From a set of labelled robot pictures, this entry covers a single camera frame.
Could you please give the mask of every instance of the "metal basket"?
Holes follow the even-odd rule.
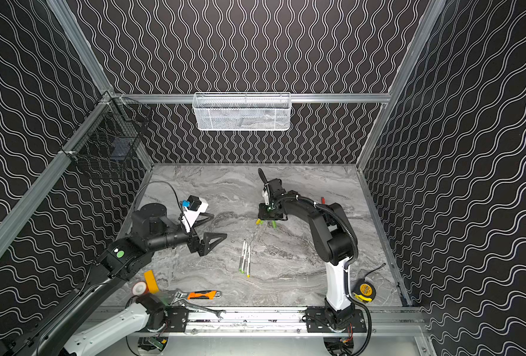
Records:
[[[291,126],[291,94],[195,93],[197,128],[206,131],[286,131]]]
[[[68,155],[89,178],[122,178],[127,164],[136,159],[142,131],[152,113],[137,101],[114,98]]]

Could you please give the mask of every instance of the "gray marble surface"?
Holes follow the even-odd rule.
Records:
[[[225,232],[228,237],[204,257],[191,254],[187,246],[157,252],[152,263],[103,305],[123,305],[131,286],[144,280],[143,273],[149,269],[161,290],[222,291],[220,299],[201,301],[203,305],[324,305],[326,272],[314,250],[309,225],[297,217],[278,222],[277,229],[270,222],[255,224],[262,202],[259,167],[267,179],[281,178],[287,190],[296,190],[317,201],[323,196],[326,203],[342,205],[360,250],[358,260],[351,266],[352,281],[387,262],[352,166],[156,166],[151,181],[170,182],[180,200],[195,195],[210,204],[207,212],[215,218],[197,229],[200,237],[205,231]],[[141,206],[151,202],[166,205],[168,217],[177,218],[176,199],[167,185],[153,183],[147,187]],[[251,278],[238,272],[244,239],[251,244]],[[387,266],[370,277],[377,291],[371,305],[401,305]]]

